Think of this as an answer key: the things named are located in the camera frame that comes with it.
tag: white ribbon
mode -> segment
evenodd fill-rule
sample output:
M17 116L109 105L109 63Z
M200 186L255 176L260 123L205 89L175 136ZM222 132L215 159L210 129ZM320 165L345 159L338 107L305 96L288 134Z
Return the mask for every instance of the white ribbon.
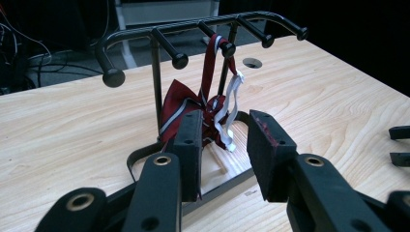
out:
M236 75L232 76L229 82L229 85L226 88L226 96L225 96L225 102L223 103L223 108L220 110L220 112L218 112L215 115L215 118L214 118L215 128L220 132L220 141L222 141L223 144L225 144L225 147L229 152L233 152L236 148L236 145L233 143L233 132L232 130L229 129L229 127L232 125L233 121L236 118L236 115L238 114L238 103L237 103L238 89L239 89L239 86L245 81L245 77L241 72L236 71L236 73L237 73ZM223 128L222 125L220 124L220 120L228 112L229 98L230 98L232 91L234 95L235 105L232 109L232 112L229 114L228 118L226 119L225 127Z

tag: light wood tabletop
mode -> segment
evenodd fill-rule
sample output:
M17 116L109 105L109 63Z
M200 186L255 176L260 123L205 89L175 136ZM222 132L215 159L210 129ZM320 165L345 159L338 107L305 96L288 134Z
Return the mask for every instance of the light wood tabletop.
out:
M190 57L180 71L161 63L162 96L174 78L197 92L203 58ZM262 67L246 67L245 58ZM268 49L239 46L235 59L246 77L240 110L274 116L300 154L325 157L364 194L386 202L391 191L410 189L410 168L392 165L389 156L410 151L410 141L393 141L388 132L410 125L408 97L295 37L277 39ZM220 54L217 62L210 96L218 90ZM151 67L125 73L118 88L95 76L0 97L0 231L35 230L55 201L74 189L95 187L110 195L132 183L127 157L154 143L158 129ZM246 127L236 127L238 151L216 151L207 178L215 163L229 175L235 175L229 165L248 168ZM285 207L263 201L252 177L183 217L183 231L290 231Z

